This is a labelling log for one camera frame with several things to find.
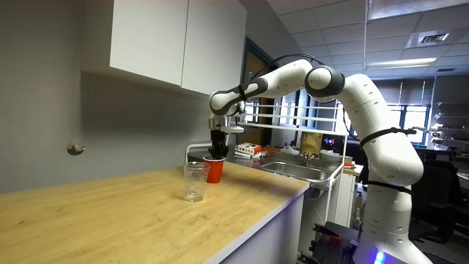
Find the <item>cabinet door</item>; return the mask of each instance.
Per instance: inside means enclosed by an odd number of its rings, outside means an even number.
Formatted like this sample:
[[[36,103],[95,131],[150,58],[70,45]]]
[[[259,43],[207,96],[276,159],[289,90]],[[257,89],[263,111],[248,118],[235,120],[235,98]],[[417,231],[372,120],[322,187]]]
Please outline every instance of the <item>cabinet door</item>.
[[[111,68],[181,86],[188,0],[115,0]]]
[[[182,87],[212,95],[240,86],[247,11],[237,0],[190,0]]]

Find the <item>light wood table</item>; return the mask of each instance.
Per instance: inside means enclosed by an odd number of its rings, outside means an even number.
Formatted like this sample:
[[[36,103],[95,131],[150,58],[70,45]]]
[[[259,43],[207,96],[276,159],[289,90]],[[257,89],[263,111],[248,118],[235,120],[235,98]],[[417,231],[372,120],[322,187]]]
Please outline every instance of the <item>light wood table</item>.
[[[202,203],[182,200],[182,168],[2,194],[0,263],[231,263],[284,212],[301,209],[307,190],[303,181],[225,164],[222,184],[209,184]],[[300,232],[301,212],[294,212],[278,224],[281,232]]]

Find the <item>white wall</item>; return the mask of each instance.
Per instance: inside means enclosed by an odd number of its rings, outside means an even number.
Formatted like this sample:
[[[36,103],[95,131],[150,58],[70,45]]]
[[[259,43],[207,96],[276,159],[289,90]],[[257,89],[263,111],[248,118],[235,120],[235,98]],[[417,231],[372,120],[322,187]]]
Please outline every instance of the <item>white wall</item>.
[[[265,0],[244,5],[259,46],[298,52]],[[83,76],[81,27],[81,0],[0,2],[0,193],[172,168],[210,140],[206,98]]]

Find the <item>floor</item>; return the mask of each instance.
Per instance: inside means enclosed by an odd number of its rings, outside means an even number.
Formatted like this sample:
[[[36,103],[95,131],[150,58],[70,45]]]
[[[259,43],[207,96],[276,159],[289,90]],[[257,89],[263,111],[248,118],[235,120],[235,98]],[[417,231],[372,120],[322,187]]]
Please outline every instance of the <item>floor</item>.
[[[433,257],[440,257],[446,262],[442,264],[468,264],[469,263],[469,237],[462,234],[455,234],[455,237],[448,244],[437,244],[432,241],[424,241],[424,244],[415,243],[415,246],[426,254]]]

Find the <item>ceiling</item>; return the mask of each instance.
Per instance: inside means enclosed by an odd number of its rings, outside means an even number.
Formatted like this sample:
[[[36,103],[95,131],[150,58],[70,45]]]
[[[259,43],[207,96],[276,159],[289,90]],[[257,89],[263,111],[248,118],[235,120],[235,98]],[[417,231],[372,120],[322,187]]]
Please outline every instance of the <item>ceiling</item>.
[[[369,20],[380,0],[374,2],[376,7],[369,0],[269,0],[304,54],[345,76],[361,73],[374,80],[469,76],[469,0],[459,0],[451,8],[427,12],[408,10],[413,14]],[[399,11],[399,5],[383,8],[386,12]],[[439,45],[408,48],[411,37],[420,33],[435,36],[432,32],[449,33],[451,37]],[[426,58],[437,61],[421,68],[370,65]]]

